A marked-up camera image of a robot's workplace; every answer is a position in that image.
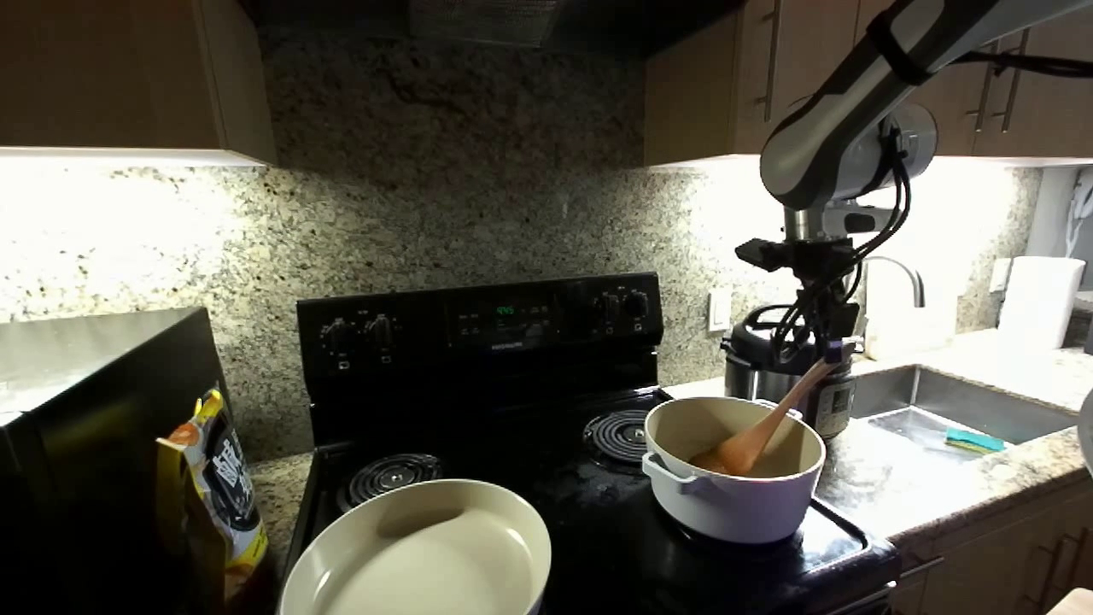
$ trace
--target black stove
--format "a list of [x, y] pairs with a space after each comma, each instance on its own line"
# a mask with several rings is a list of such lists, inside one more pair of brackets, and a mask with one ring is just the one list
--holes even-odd
[[883, 612], [900, 556], [814, 503], [742, 547], [668, 520], [638, 469], [664, 339], [655, 274], [296, 303], [316, 461], [290, 559], [407, 483], [490, 479], [550, 526], [539, 615]]

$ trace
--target wooden spoon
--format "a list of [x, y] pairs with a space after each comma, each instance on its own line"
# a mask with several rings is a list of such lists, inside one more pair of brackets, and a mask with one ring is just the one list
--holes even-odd
[[747, 476], [755, 461], [762, 458], [764, 445], [778, 432], [783, 418], [799, 405], [828, 371], [832, 371], [838, 362], [815, 359], [806, 376], [793, 381], [793, 389], [778, 401], [778, 405], [750, 422], [747, 432], [724, 436], [715, 450], [700, 454], [694, 466], [707, 470], [724, 470], [724, 476]]

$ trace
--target range hood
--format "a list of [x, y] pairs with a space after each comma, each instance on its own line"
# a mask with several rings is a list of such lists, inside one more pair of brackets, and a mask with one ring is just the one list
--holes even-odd
[[244, 0], [281, 26], [646, 57], [742, 0]]

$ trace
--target granite backsplash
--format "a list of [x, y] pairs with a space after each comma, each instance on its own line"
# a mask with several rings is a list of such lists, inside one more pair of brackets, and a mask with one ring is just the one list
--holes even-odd
[[[244, 446], [311, 446], [293, 299], [655, 271], [664, 381], [721, 371], [709, 287], [733, 318], [793, 277], [733, 258], [778, 237], [755, 157], [643, 166], [643, 65], [262, 30], [276, 166], [0, 166], [0, 318], [204, 303]], [[941, 161], [893, 248], [991, 325], [994, 257], [1024, 248], [1040, 171]]]

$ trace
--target white bowl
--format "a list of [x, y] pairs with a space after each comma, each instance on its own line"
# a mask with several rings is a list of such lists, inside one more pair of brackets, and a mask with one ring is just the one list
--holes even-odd
[[546, 578], [550, 532], [527, 498], [433, 479], [320, 531], [283, 580], [281, 615], [524, 615]]

